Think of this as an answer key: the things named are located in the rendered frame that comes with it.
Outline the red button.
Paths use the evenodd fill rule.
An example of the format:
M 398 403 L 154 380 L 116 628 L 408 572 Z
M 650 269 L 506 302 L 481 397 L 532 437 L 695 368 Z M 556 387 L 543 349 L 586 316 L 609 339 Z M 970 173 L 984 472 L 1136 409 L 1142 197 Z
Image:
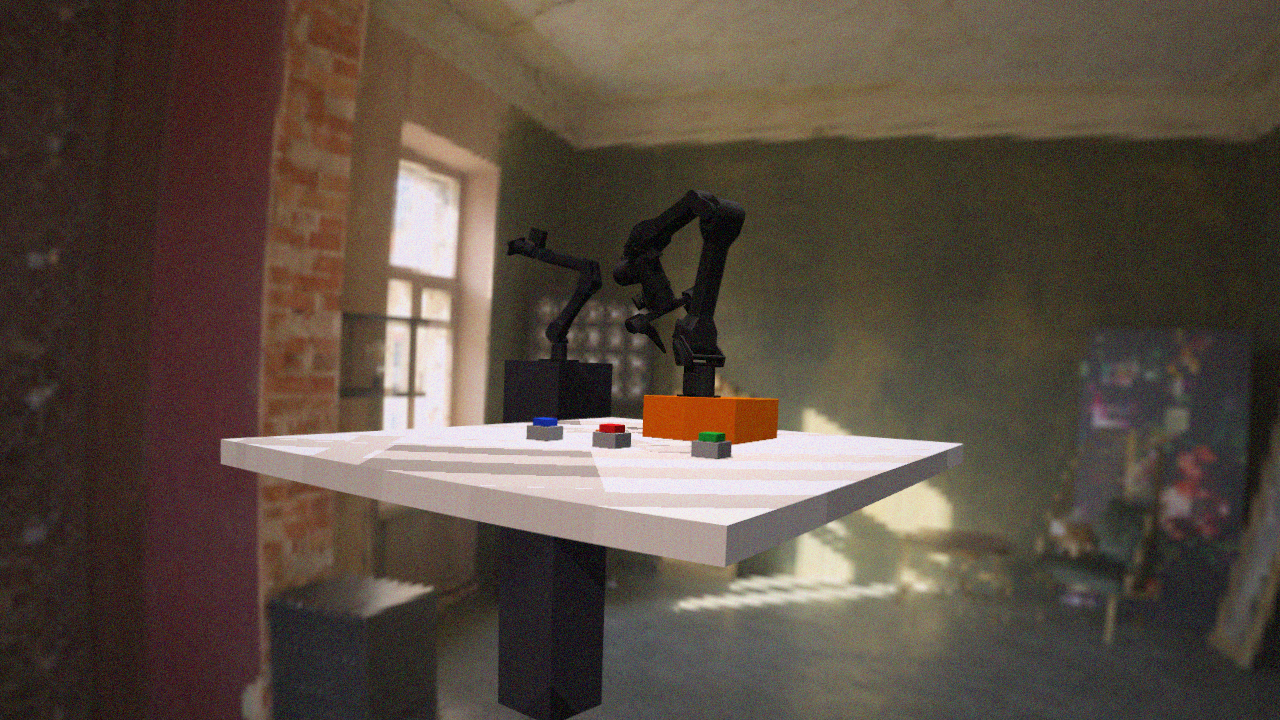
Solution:
M 599 424 L 599 430 L 593 432 L 593 447 L 628 448 L 631 432 L 625 432 L 625 425 L 620 424 Z

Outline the blue button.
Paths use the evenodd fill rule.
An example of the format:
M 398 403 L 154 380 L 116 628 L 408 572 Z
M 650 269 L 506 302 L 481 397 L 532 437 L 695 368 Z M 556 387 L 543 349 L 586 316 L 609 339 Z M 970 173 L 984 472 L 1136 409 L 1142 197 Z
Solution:
M 534 418 L 532 425 L 527 425 L 527 439 L 545 442 L 563 439 L 563 427 L 557 427 L 557 419 Z

